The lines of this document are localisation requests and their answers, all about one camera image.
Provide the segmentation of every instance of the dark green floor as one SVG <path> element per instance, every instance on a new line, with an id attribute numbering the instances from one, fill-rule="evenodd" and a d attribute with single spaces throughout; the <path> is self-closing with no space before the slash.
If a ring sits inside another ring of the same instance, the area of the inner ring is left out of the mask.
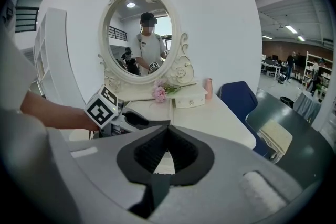
<path id="1" fill-rule="evenodd" d="M 334 152 L 323 136 L 310 127 L 293 109 L 262 89 L 257 91 L 258 107 L 247 122 L 257 132 L 270 119 L 278 122 L 293 136 L 282 159 L 276 164 L 307 188 L 326 173 Z"/>

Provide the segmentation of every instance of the white vanity table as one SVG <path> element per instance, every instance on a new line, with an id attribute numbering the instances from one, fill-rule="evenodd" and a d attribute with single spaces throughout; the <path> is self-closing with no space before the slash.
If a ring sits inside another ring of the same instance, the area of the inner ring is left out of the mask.
<path id="1" fill-rule="evenodd" d="M 218 98 L 205 100 L 206 91 L 194 83 L 194 69 L 186 55 L 187 34 L 181 32 L 178 13 L 169 0 L 160 0 L 172 23 L 172 43 L 164 64 L 152 74 L 137 76 L 120 67 L 110 51 L 108 29 L 113 13 L 126 0 L 110 0 L 99 25 L 99 41 L 105 67 L 104 84 L 118 99 L 129 102 L 127 107 L 142 114 L 148 120 L 170 120 L 172 125 L 198 130 L 226 138 L 249 148 L 256 146 L 254 136 L 234 113 Z M 157 79 L 166 79 L 168 84 L 182 87 L 168 95 L 163 103 L 156 103 L 152 96 Z"/>

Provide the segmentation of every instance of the white ornate mirror frame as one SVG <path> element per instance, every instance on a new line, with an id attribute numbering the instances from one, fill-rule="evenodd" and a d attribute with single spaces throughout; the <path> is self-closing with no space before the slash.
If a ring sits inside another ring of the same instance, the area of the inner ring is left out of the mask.
<path id="1" fill-rule="evenodd" d="M 101 64 L 105 67 L 105 85 L 115 92 L 120 92 L 123 91 L 125 86 L 130 84 L 134 90 L 137 90 L 137 87 L 143 88 L 144 85 L 152 84 L 159 77 L 168 78 L 169 83 L 174 85 L 186 85 L 190 83 L 194 77 L 194 69 L 186 55 L 188 35 L 187 33 L 181 33 L 178 15 L 169 0 L 160 0 L 166 7 L 172 23 L 171 49 L 164 64 L 156 72 L 148 76 L 136 76 L 120 68 L 117 61 L 110 54 L 108 29 L 118 4 L 124 1 L 109 0 L 99 24 L 98 36 L 101 54 L 98 57 L 103 59 Z"/>

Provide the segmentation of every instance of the white bookshelf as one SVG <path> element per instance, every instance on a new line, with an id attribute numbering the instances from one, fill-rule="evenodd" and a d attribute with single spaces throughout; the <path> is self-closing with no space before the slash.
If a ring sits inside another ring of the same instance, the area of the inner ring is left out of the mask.
<path id="1" fill-rule="evenodd" d="M 66 40 L 66 11 L 48 8 L 34 45 L 38 81 L 46 98 L 56 104 L 84 108 L 85 102 L 72 72 Z M 68 139 L 72 130 L 63 130 Z"/>
<path id="2" fill-rule="evenodd" d="M 318 56 L 318 55 L 310 54 L 307 51 L 306 67 L 304 68 L 304 76 L 303 76 L 302 84 L 306 85 L 307 84 L 307 79 L 311 79 L 312 66 L 314 64 L 314 62 L 313 62 L 314 59 L 322 59 L 322 57 Z M 331 61 L 331 60 L 325 59 L 325 61 L 333 64 L 333 61 Z M 326 80 L 330 80 L 332 69 L 328 68 L 328 67 L 320 67 L 320 68 L 323 69 L 322 70 L 322 77 L 324 77 Z"/>

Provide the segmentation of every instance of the chair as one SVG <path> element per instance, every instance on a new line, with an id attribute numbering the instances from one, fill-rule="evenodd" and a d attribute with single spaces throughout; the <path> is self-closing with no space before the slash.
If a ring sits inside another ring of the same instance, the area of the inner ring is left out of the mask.
<path id="1" fill-rule="evenodd" d="M 219 98 L 231 109 L 231 111 L 255 137 L 256 146 L 253 151 L 263 157 L 266 157 L 268 154 L 267 145 L 246 122 L 247 115 L 258 105 L 258 100 L 251 91 L 250 87 L 245 81 L 224 84 L 220 89 Z"/>

